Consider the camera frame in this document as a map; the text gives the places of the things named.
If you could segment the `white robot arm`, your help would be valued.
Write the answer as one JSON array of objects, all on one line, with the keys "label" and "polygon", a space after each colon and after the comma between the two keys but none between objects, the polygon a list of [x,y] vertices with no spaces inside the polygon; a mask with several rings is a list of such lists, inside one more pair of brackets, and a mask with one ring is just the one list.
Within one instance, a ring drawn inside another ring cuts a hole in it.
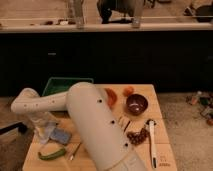
[{"label": "white robot arm", "polygon": [[97,171],[147,171],[99,89],[79,82],[67,91],[39,97],[25,88],[11,104],[17,114],[67,111]]}]

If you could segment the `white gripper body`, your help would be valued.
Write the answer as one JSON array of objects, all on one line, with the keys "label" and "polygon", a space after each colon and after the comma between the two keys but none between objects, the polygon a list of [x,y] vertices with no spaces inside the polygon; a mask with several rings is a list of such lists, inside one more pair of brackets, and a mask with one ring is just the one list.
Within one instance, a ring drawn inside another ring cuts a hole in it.
[{"label": "white gripper body", "polygon": [[38,112],[30,115],[35,129],[43,134],[48,126],[56,126],[59,121],[51,112]]}]

